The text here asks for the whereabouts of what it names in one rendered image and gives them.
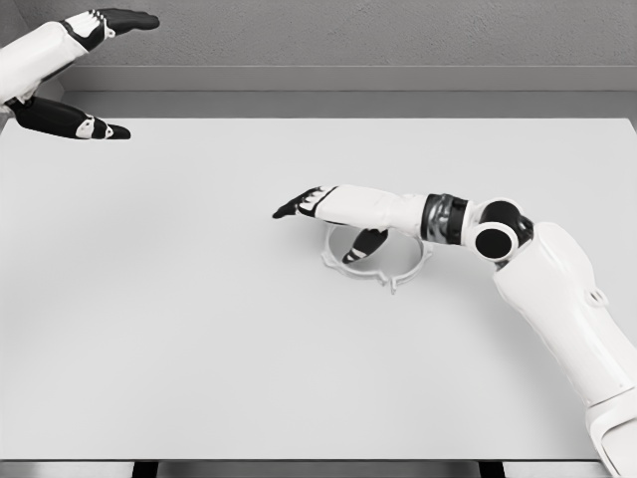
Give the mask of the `white round pipe clamp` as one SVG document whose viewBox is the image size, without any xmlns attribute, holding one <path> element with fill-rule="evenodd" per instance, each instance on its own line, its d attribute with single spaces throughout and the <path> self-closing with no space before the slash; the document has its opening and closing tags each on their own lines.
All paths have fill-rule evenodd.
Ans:
<svg viewBox="0 0 637 478">
<path fill-rule="evenodd" d="M 358 270 L 352 266 L 352 262 L 345 264 L 343 262 L 343 258 L 338 259 L 331 248 L 331 238 L 333 233 L 338 229 L 342 229 L 342 226 L 329 224 L 326 227 L 323 237 L 323 250 L 321 252 L 321 259 L 324 265 L 350 279 L 375 280 L 381 286 L 388 286 L 392 295 L 396 293 L 399 286 L 413 280 L 421 272 L 424 264 L 433 254 L 433 247 L 431 245 L 416 239 L 415 242 L 418 246 L 418 258 L 413 267 L 408 271 L 398 274 L 389 274 L 381 268 Z"/>
</svg>

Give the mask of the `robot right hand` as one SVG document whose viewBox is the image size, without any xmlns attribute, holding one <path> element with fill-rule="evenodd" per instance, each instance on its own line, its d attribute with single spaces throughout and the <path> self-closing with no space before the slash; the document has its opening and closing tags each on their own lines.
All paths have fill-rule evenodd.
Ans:
<svg viewBox="0 0 637 478">
<path fill-rule="evenodd" d="M 391 194 L 353 185 L 317 186 L 280 206 L 274 219 L 303 215 L 335 225 L 360 230 L 343 264 L 351 264 L 375 253 L 387 240 L 392 227 L 389 219 Z"/>
</svg>

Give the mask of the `white table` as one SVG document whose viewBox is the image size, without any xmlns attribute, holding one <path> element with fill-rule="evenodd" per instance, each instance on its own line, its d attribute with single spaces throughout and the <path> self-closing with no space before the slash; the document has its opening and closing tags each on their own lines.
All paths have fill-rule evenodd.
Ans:
<svg viewBox="0 0 637 478">
<path fill-rule="evenodd" d="M 637 341 L 626 119 L 128 119 L 0 134 L 0 460 L 591 460 L 579 397 L 493 269 L 390 292 L 273 218 L 323 184 L 515 200 Z"/>
</svg>

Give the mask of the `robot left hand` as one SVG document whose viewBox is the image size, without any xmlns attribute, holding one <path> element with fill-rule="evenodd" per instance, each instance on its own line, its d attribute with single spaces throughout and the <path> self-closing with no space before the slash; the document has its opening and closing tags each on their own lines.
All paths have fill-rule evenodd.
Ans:
<svg viewBox="0 0 637 478">
<path fill-rule="evenodd" d="M 75 107 L 39 98 L 40 85 L 104 41 L 132 30 L 158 28 L 142 11 L 93 9 L 50 21 L 0 48 L 0 111 L 26 129 L 70 139 L 129 139 L 130 131 Z"/>
</svg>

